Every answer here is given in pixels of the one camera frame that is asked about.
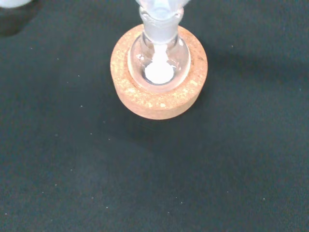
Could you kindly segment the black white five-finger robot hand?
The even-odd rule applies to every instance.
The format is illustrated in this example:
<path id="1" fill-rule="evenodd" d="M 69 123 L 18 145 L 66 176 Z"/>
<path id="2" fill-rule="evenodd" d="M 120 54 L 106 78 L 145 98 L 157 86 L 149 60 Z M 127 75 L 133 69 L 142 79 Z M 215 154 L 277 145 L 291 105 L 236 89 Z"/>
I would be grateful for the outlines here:
<path id="1" fill-rule="evenodd" d="M 30 3 L 32 0 L 0 0 L 0 7 L 5 9 L 17 8 Z"/>

